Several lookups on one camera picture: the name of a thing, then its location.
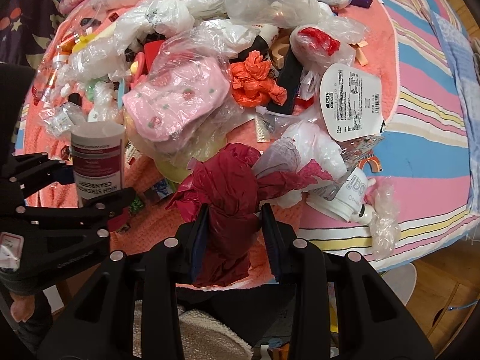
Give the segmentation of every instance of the white paper cup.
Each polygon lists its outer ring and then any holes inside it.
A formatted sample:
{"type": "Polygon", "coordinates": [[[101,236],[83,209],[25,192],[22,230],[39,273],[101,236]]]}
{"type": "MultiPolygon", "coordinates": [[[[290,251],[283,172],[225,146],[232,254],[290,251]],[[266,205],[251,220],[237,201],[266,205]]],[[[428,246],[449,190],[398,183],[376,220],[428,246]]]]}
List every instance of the white paper cup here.
{"type": "Polygon", "coordinates": [[[355,168],[332,201],[329,202],[313,190],[310,191],[307,204],[333,219],[349,222],[351,216],[358,214],[362,207],[367,183],[365,173],[361,169],[355,168]]]}

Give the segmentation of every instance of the red plastic item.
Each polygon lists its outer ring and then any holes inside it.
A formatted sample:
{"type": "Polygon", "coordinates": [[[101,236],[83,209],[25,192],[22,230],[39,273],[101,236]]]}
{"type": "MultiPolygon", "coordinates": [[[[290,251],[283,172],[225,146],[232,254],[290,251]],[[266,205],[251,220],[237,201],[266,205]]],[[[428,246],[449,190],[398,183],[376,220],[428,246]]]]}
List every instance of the red plastic item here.
{"type": "Polygon", "coordinates": [[[259,51],[253,50],[244,62],[231,64],[233,98],[243,107],[266,105],[270,98],[283,105],[287,91],[268,76],[272,63],[263,61],[259,51]]]}
{"type": "Polygon", "coordinates": [[[209,205],[210,233],[197,287],[225,287],[248,276],[249,249],[260,230],[255,213],[261,200],[303,189],[316,183],[314,176],[332,180],[314,160],[298,173],[273,172],[257,179],[250,168],[260,155],[253,147],[228,144],[195,164],[166,207],[178,208],[183,220],[191,222],[203,203],[209,205]]]}
{"type": "Polygon", "coordinates": [[[321,47],[325,50],[328,56],[332,56],[335,51],[340,48],[340,42],[318,28],[307,27],[298,31],[298,35],[304,35],[311,38],[311,46],[318,50],[321,47]]]}
{"type": "Polygon", "coordinates": [[[150,71],[150,69],[152,68],[153,61],[158,55],[158,50],[160,50],[160,47],[164,42],[164,40],[156,40],[155,42],[149,42],[145,46],[143,46],[147,71],[150,71]]]}

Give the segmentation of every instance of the small label sticker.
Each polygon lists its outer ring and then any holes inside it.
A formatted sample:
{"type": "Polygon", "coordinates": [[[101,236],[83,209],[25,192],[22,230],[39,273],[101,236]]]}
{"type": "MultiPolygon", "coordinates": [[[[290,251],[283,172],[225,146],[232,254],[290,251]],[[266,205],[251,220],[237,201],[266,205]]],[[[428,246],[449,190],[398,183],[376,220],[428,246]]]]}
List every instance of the small label sticker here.
{"type": "Polygon", "coordinates": [[[0,233],[0,268],[20,268],[23,237],[11,233],[0,233]]]}

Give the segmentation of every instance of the plastic bottle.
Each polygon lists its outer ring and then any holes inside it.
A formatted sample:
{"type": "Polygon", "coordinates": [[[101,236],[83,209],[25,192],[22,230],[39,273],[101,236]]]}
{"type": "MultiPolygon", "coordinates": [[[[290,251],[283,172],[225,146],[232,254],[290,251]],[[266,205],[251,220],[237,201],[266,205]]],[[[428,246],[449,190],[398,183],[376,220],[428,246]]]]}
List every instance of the plastic bottle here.
{"type": "Polygon", "coordinates": [[[69,55],[69,52],[57,51],[57,54],[52,59],[52,71],[50,72],[49,79],[46,82],[45,89],[40,99],[40,101],[42,101],[44,104],[44,108],[49,108],[52,106],[51,96],[55,88],[55,81],[57,81],[57,76],[60,68],[68,62],[69,55]]]}

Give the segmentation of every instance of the red plastic bag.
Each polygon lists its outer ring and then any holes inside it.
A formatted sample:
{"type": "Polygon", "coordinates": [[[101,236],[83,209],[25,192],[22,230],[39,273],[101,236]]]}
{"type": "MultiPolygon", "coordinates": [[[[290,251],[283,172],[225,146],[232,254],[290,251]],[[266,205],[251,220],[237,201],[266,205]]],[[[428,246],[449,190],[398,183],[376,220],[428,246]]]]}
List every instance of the red plastic bag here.
{"type": "Polygon", "coordinates": [[[260,230],[255,213],[261,200],[314,184],[314,176],[331,179],[314,160],[298,173],[273,172],[256,179],[251,167],[260,155],[241,143],[228,144],[204,163],[196,163],[166,207],[178,208],[182,218],[191,222],[203,203],[209,205],[210,232],[197,287],[225,287],[248,276],[248,250],[260,230]]]}

